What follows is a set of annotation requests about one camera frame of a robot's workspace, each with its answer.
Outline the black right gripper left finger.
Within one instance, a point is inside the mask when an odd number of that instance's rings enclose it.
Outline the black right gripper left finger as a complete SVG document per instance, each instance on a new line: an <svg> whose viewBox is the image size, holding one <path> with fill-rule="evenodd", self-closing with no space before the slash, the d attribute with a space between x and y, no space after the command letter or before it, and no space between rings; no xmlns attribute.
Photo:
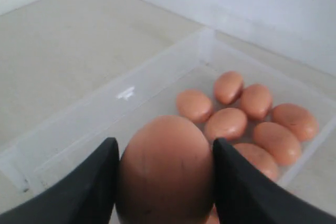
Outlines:
<svg viewBox="0 0 336 224"><path fill-rule="evenodd" d="M118 142L108 137L58 183L1 214L1 223L109 223L118 165Z"/></svg>

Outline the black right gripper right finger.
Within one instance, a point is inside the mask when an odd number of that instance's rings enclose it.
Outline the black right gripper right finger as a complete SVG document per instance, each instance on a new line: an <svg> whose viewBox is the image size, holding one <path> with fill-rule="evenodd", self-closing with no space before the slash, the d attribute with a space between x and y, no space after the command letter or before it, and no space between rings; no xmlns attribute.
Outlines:
<svg viewBox="0 0 336 224"><path fill-rule="evenodd" d="M278 186L224 138L214 141L213 156L215 206L220 223L335 223L335 216Z"/></svg>

